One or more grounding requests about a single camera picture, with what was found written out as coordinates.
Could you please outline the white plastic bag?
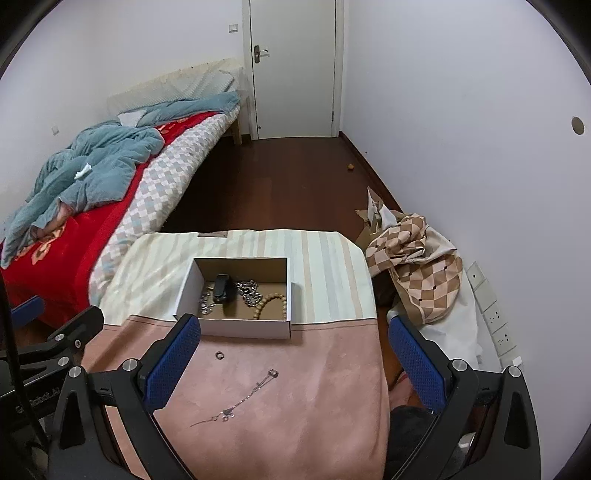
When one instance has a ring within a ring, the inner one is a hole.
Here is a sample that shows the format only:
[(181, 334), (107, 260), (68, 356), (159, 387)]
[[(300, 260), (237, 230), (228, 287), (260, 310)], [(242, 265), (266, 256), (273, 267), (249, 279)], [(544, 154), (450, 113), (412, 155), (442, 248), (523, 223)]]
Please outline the white plastic bag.
[(461, 294), (450, 313), (437, 322), (419, 327), (427, 340), (435, 342), (450, 360), (462, 359), (473, 369), (479, 369), (478, 324), (475, 299)]

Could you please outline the red blanket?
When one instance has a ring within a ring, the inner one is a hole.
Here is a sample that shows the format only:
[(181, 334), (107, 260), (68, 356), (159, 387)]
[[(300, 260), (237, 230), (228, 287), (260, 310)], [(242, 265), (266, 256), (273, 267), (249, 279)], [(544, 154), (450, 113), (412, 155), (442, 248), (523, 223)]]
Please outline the red blanket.
[[(213, 114), (197, 113), (158, 126), (164, 147)], [(12, 308), (37, 296), (44, 302), (40, 320), (58, 328), (92, 305), (88, 300), (91, 271), (127, 210), (143, 171), (155, 157), (138, 166), (121, 201), (62, 217), (57, 229), (21, 250), (8, 267), (1, 266), (2, 288)]]

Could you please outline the striped cream cloth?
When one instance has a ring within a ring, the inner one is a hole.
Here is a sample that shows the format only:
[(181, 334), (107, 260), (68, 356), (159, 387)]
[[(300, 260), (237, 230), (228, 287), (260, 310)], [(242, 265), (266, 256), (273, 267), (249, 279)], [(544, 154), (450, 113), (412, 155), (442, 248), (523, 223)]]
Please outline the striped cream cloth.
[(250, 257), (288, 259), (294, 323), (377, 317), (363, 251), (338, 232), (303, 230), (144, 235), (123, 257), (99, 308), (110, 325), (132, 315), (172, 320), (191, 260)]

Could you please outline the checkered beige cloth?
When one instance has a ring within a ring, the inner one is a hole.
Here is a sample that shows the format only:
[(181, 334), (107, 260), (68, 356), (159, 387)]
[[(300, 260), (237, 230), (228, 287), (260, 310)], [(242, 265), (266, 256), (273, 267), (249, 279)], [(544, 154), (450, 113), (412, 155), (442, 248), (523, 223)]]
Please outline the checkered beige cloth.
[(397, 223), (384, 228), (366, 249), (370, 275), (389, 273), (413, 324), (438, 322), (460, 293), (463, 260), (424, 216), (396, 212), (394, 217)]

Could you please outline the pink suede cloth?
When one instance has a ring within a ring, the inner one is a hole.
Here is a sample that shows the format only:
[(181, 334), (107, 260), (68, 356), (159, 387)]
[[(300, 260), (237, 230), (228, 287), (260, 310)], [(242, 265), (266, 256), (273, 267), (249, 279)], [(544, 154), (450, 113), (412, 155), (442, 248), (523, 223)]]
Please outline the pink suede cloth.
[(390, 406), (377, 321), (206, 336), (155, 417), (199, 479), (379, 479)]

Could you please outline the black watch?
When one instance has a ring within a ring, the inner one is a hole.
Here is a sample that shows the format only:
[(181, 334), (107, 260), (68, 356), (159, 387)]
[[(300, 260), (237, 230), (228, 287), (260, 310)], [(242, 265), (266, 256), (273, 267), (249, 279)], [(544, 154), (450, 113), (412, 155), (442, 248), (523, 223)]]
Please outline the black watch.
[(218, 274), (214, 280), (212, 299), (215, 304), (228, 304), (235, 299), (235, 281), (228, 274)]

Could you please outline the white cardboard box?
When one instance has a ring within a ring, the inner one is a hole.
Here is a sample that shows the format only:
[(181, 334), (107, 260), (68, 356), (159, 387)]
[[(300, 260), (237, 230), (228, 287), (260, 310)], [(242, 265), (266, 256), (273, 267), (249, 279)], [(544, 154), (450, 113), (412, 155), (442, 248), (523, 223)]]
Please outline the white cardboard box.
[[(218, 274), (235, 281), (235, 299), (215, 304)], [(286, 257), (195, 257), (181, 284), (173, 317), (197, 318), (205, 336), (287, 340), (293, 316), (293, 283)]]

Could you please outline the teal blanket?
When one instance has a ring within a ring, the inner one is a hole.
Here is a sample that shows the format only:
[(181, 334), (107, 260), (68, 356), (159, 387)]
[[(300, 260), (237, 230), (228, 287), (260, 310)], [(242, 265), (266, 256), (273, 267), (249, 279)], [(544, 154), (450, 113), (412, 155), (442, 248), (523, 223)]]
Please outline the teal blanket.
[(62, 217), (121, 201), (138, 166), (164, 148), (158, 126), (197, 113), (226, 114), (239, 100), (236, 91), (168, 100), (131, 110), (125, 124), (112, 120), (82, 130), (47, 159), (25, 203), (9, 218), (1, 266), (8, 267), (21, 250), (57, 229)]

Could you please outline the checkered bed quilt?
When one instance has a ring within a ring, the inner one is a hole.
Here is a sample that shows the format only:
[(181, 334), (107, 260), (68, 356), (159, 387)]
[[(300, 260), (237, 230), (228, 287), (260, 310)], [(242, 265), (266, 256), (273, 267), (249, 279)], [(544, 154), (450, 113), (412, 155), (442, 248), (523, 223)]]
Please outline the checkered bed quilt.
[(97, 306), (127, 251), (145, 234), (157, 232), (177, 206), (198, 167), (238, 121), (239, 109), (215, 113), (174, 138), (149, 161), (127, 210), (91, 271), (88, 300)]

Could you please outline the striped pillow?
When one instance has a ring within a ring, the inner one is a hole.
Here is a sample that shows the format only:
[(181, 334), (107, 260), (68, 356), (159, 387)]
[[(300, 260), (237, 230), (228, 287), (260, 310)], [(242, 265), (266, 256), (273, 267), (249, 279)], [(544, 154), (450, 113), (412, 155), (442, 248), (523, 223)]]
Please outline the striped pillow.
[(206, 62), (160, 75), (107, 98), (110, 115), (140, 109), (162, 102), (209, 98), (238, 90), (243, 67), (233, 58)]

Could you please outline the white door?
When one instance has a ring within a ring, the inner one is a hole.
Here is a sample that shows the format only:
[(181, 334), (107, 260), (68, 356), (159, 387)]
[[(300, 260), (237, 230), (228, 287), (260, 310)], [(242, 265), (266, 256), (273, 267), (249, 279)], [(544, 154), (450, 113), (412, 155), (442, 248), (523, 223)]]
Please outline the white door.
[(244, 1), (249, 129), (255, 140), (339, 134), (344, 1)]

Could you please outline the white wall socket strip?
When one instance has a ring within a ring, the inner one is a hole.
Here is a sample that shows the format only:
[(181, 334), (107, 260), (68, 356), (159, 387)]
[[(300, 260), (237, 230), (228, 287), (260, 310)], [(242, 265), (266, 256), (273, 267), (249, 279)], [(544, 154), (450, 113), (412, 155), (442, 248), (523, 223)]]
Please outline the white wall socket strip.
[(508, 317), (504, 314), (498, 297), (486, 275), (474, 261), (466, 271), (476, 300), (478, 315), (485, 330), (479, 337), (485, 340), (481, 365), (489, 370), (520, 369), (523, 359), (509, 329)]

